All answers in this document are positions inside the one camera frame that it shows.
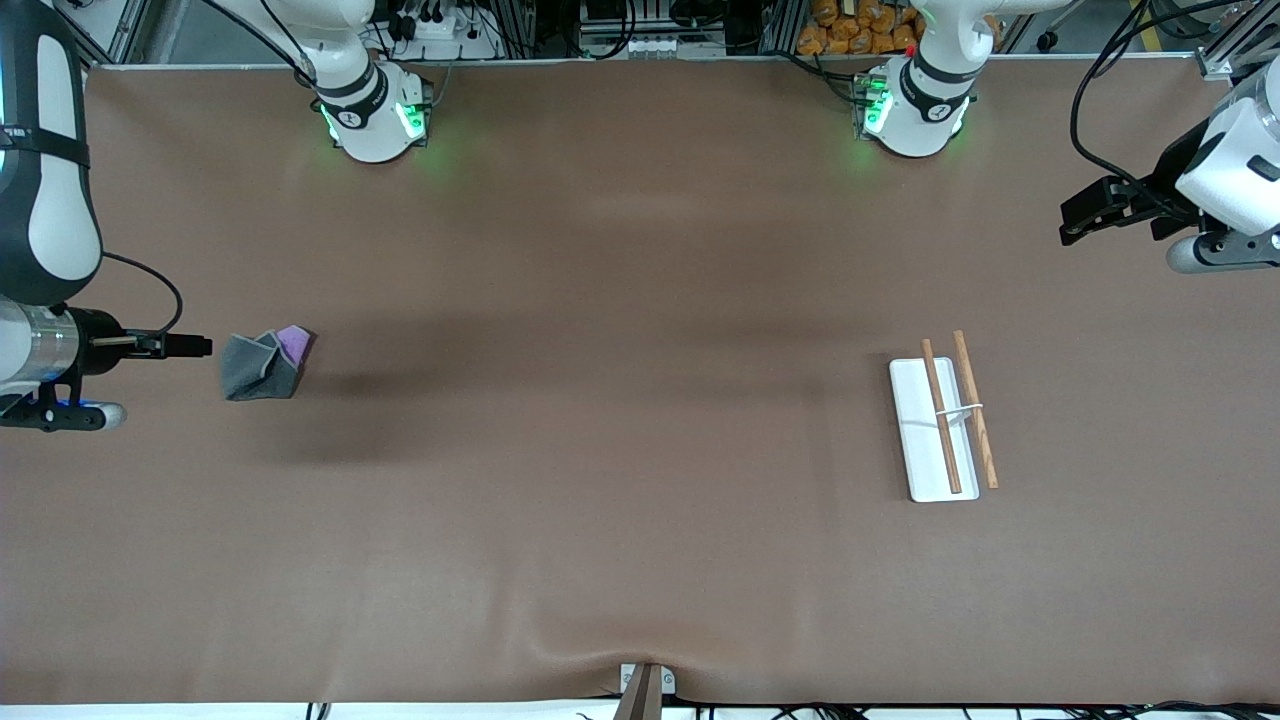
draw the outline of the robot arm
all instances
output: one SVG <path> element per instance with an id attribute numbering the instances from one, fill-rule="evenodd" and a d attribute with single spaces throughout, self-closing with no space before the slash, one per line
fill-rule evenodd
<path id="1" fill-rule="evenodd" d="M 1280 59 L 1244 78 L 1208 118 L 1166 147 L 1142 187 L 1108 176 L 1064 202 L 1062 245 L 1149 220 L 1156 240 L 1197 225 L 1196 234 L 1169 249 L 1169 264 L 1179 273 L 1280 268 L 1276 108 Z"/>
<path id="2" fill-rule="evenodd" d="M 0 0 L 0 296 L 55 305 L 102 258 L 76 40 L 52 8 Z"/>
<path id="3" fill-rule="evenodd" d="M 320 99 L 329 135 L 362 163 L 384 163 L 426 141 L 430 86 L 394 63 L 374 63 L 362 29 L 374 0 L 206 0 L 285 54 Z"/>
<path id="4" fill-rule="evenodd" d="M 0 427 L 114 427 L 124 409 L 83 402 L 84 377 L 125 357 L 200 357 L 212 346 L 65 305 L 97 272 L 102 242 L 76 41 L 49 3 L 0 0 Z"/>
<path id="5" fill-rule="evenodd" d="M 908 158 L 942 150 L 960 131 L 969 90 L 995 44 L 984 19 L 997 13 L 1039 13 L 1066 0 L 911 0 L 925 17 L 925 33 L 910 58 L 893 58 L 870 72 L 884 90 L 863 110 L 860 127 Z"/>

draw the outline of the brown paper sheet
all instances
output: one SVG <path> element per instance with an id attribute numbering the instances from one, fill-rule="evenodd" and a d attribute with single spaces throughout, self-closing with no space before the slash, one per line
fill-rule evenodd
<path id="1" fill-rule="evenodd" d="M 998 61 L 940 156 L 782 63 L 458 69 L 361 167 L 278 72 L 93 72 L 106 243 L 219 342 L 319 333 L 297 398 L 214 360 L 88 383 L 125 427 L 0 434 L 6 702 L 593 696 L 1280 701 L 1280 275 L 1146 228 L 1085 64 Z M 1222 92 L 1097 83 L 1138 173 Z M 127 324 L 163 288 L 108 265 Z M 906 500 L 887 363 L 963 328 L 1002 488 Z"/>

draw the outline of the black cable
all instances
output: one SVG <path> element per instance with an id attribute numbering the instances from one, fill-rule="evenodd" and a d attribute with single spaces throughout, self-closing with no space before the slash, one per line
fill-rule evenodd
<path id="1" fill-rule="evenodd" d="M 150 333 L 145 334 L 143 340 L 155 340 L 155 338 L 163 336 L 164 333 L 172 331 L 173 327 L 178 324 L 178 320 L 182 319 L 182 310 L 183 310 L 182 292 L 178 290 L 178 286 L 173 284 L 173 282 L 170 282 L 169 278 L 166 278 L 163 274 L 160 274 L 159 270 L 154 269 L 152 266 L 150 266 L 150 265 L 147 265 L 145 263 L 138 263 L 137 260 L 134 260 L 132 258 L 125 258 L 124 255 L 116 255 L 115 252 L 106 252 L 106 251 L 102 252 L 102 258 L 108 258 L 110 260 L 115 260 L 116 263 L 124 263 L 125 265 L 129 265 L 131 268 L 137 268 L 137 269 L 142 270 L 143 273 L 146 273 L 146 274 L 154 277 L 155 279 L 163 282 L 164 286 L 169 288 L 169 292 L 173 293 L 173 300 L 174 300 L 173 316 L 169 319 L 168 323 L 165 323 L 164 325 L 161 325 L 159 331 L 154 331 L 154 332 L 150 332 Z"/>
<path id="2" fill-rule="evenodd" d="M 809 63 L 805 63 L 804 60 L 800 59 L 799 55 L 795 55 L 792 53 L 787 53 L 786 50 L 765 50 L 764 53 L 760 53 L 760 55 L 762 56 L 786 58 L 787 60 L 791 61 L 792 65 L 800 68 L 801 70 L 804 70 L 804 72 L 806 72 L 806 73 L 809 73 L 809 74 L 812 74 L 814 77 L 828 77 L 831 79 L 842 79 L 845 82 L 852 82 L 854 81 L 854 76 L 852 74 L 849 74 L 849 73 L 831 73 L 831 72 L 822 70 L 820 68 L 815 68 L 815 67 L 810 65 Z M 817 61 L 817 58 L 818 56 L 814 55 L 814 61 Z"/>
<path id="3" fill-rule="evenodd" d="M 257 1 L 260 5 L 262 5 L 262 9 L 266 10 L 266 14 L 271 15 L 271 20 L 275 23 L 275 27 L 280 28 L 280 32 L 284 33 L 284 37 L 288 37 L 289 42 L 293 44 L 293 49 L 298 51 L 298 58 L 302 58 L 303 61 L 310 63 L 307 54 L 303 53 L 302 46 L 298 45 L 298 38 L 293 37 L 293 33 L 289 32 L 289 28 L 284 27 L 284 23 L 280 22 L 280 18 L 279 15 L 275 14 L 275 10 L 273 10 L 271 6 L 266 4 L 266 0 L 257 0 Z M 314 78 L 311 74 L 307 73 L 303 74 L 306 74 L 307 79 L 310 79 L 312 83 L 315 82 L 316 78 Z"/>
<path id="4" fill-rule="evenodd" d="M 620 32 L 622 33 L 618 41 L 609 49 L 608 53 L 600 55 L 599 58 L 591 55 L 590 53 L 582 50 L 582 47 L 573 40 L 573 27 L 579 24 L 579 19 L 570 14 L 573 8 L 580 8 L 580 0 L 563 0 L 561 3 L 561 37 L 564 40 L 564 47 L 573 54 L 576 58 L 588 58 L 595 60 L 608 60 L 609 58 L 617 56 L 620 53 L 627 49 L 631 40 L 636 35 L 636 3 L 635 0 L 627 0 L 627 9 L 631 14 L 631 27 L 627 28 L 627 17 L 622 17 L 622 24 Z"/>
<path id="5" fill-rule="evenodd" d="M 826 68 L 822 67 L 822 60 L 818 58 L 818 55 L 813 56 L 814 61 L 813 65 L 805 63 L 797 55 L 787 53 L 786 50 L 765 50 L 764 53 L 760 53 L 760 55 L 773 55 L 778 58 L 786 58 L 787 60 L 791 61 L 791 64 L 796 65 L 797 68 L 803 69 L 810 76 L 820 78 L 827 85 L 827 88 L 831 90 L 831 92 L 836 97 L 840 97 L 849 105 L 852 105 L 854 108 L 863 108 L 867 105 L 865 101 L 858 100 L 856 97 L 841 90 L 838 85 L 836 85 L 837 82 L 846 82 L 846 83 L 854 82 L 854 76 L 849 73 L 833 73 L 831 70 L 827 70 Z"/>
<path id="6" fill-rule="evenodd" d="M 271 53 L 274 53 L 279 59 L 284 60 L 285 65 L 293 68 L 293 73 L 297 77 L 301 77 L 301 78 L 303 78 L 303 79 L 307 81 L 307 87 L 311 87 L 312 85 L 315 85 L 315 78 L 311 77 L 310 73 L 307 73 L 306 70 L 303 70 L 298 65 L 297 60 L 294 60 L 293 58 L 291 58 L 288 53 L 285 53 L 284 50 L 280 50 L 280 47 L 275 42 L 271 42 L 271 38 L 269 38 L 265 35 L 262 35 L 262 31 L 260 31 L 256 27 L 246 23 L 244 20 L 241 19 L 239 15 L 237 15 L 236 13 L 232 13 L 230 10 L 223 8 L 218 3 L 214 3 L 214 0 L 205 0 L 205 4 L 209 5 L 210 8 L 218 10 L 224 18 L 227 18 L 230 22 L 233 22 L 237 26 L 239 26 L 241 29 L 243 29 L 244 32 L 247 32 L 247 33 L 252 35 L 253 37 L 256 37 L 259 40 L 259 42 L 261 42 L 262 45 L 266 45 L 268 50 L 270 50 Z"/>
<path id="7" fill-rule="evenodd" d="M 538 45 L 536 44 L 527 45 L 525 42 L 517 41 L 517 40 L 512 38 L 509 35 L 507 35 L 502 29 L 502 23 L 500 22 L 498 22 L 498 23 L 489 22 L 489 15 L 486 15 L 484 13 L 477 13 L 477 8 L 476 8 L 475 3 L 472 3 L 471 4 L 471 18 L 470 18 L 472 24 L 475 24 L 475 22 L 476 22 L 476 14 L 480 15 L 480 19 L 484 22 L 484 26 L 486 28 L 489 28 L 489 29 L 493 29 L 498 35 L 498 37 L 500 37 L 504 42 L 507 42 L 507 45 L 516 46 L 521 51 L 525 51 L 525 53 L 536 53 L 538 51 Z"/>
<path id="8" fill-rule="evenodd" d="M 1115 29 L 1115 32 L 1111 33 L 1111 38 L 1107 40 L 1107 44 L 1103 45 L 1103 49 L 1108 47 L 1112 42 L 1115 42 L 1117 37 L 1125 33 L 1125 31 L 1142 22 L 1142 15 L 1149 8 L 1151 8 L 1151 0 L 1138 0 L 1138 3 L 1134 3 L 1133 9 L 1129 12 L 1128 15 L 1125 15 L 1124 22 L 1120 23 L 1120 26 Z M 1111 58 L 1107 61 L 1107 64 L 1100 68 L 1098 72 L 1093 73 L 1093 78 L 1097 79 L 1107 74 L 1111 70 L 1111 68 L 1116 67 L 1116 63 L 1119 63 L 1124 58 L 1125 53 L 1129 51 L 1129 45 L 1130 42 L 1125 42 L 1124 45 L 1116 47 L 1115 51 L 1111 54 Z"/>
<path id="9" fill-rule="evenodd" d="M 831 90 L 831 92 L 836 97 L 840 97 L 841 100 L 844 100 L 845 102 L 852 105 L 854 108 L 860 108 L 863 105 L 867 105 L 867 102 L 856 100 L 852 95 L 849 95 L 844 90 L 841 90 L 840 86 L 836 85 L 836 81 L 832 78 L 833 73 L 828 73 L 827 70 L 824 70 L 822 68 L 822 60 L 818 59 L 817 55 L 813 56 L 813 61 L 814 61 L 815 65 L 818 65 L 818 72 L 822 73 L 822 79 L 827 83 L 827 88 Z"/>

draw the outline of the white tray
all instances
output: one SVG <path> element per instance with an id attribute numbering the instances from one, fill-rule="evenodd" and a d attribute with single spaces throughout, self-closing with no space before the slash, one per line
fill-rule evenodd
<path id="1" fill-rule="evenodd" d="M 950 357 L 934 357 L 942 402 L 947 409 L 960 407 L 960 388 Z M 933 414 L 933 395 L 923 359 L 892 360 L 888 364 L 893 383 L 893 405 L 897 407 L 897 429 L 902 436 L 902 456 L 906 461 L 906 479 L 915 502 L 948 502 L 978 500 L 978 470 L 973 465 L 969 430 L 965 428 L 968 413 L 947 415 L 951 445 L 955 446 L 956 468 L 960 470 L 960 492 L 951 492 L 947 466 L 942 457 L 942 438 L 938 420 Z"/>

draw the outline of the wooden stick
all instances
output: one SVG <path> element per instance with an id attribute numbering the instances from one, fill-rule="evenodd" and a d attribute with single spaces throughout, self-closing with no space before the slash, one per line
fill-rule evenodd
<path id="1" fill-rule="evenodd" d="M 977 405 L 978 383 L 973 379 L 973 365 L 969 364 L 969 346 L 964 342 L 964 331 L 952 333 L 956 340 L 956 359 L 960 361 L 960 380 L 964 384 L 965 405 Z M 982 414 L 982 407 L 973 409 L 973 427 L 978 433 L 978 454 L 982 455 L 982 474 L 987 478 L 987 488 L 996 489 L 1000 482 L 996 480 L 996 459 L 991 455 L 991 441 L 987 438 L 987 419 Z"/>
<path id="2" fill-rule="evenodd" d="M 938 369 L 933 366 L 933 343 L 928 338 L 920 341 L 924 351 L 924 374 L 929 377 L 929 392 L 933 393 L 933 411 L 942 413 L 946 404 L 942 402 L 942 384 L 938 383 Z M 947 464 L 947 482 L 951 483 L 951 495 L 959 495 L 960 469 L 956 466 L 956 448 L 951 445 L 951 421 L 946 415 L 934 415 L 938 421 L 938 437 L 942 439 L 942 459 Z"/>

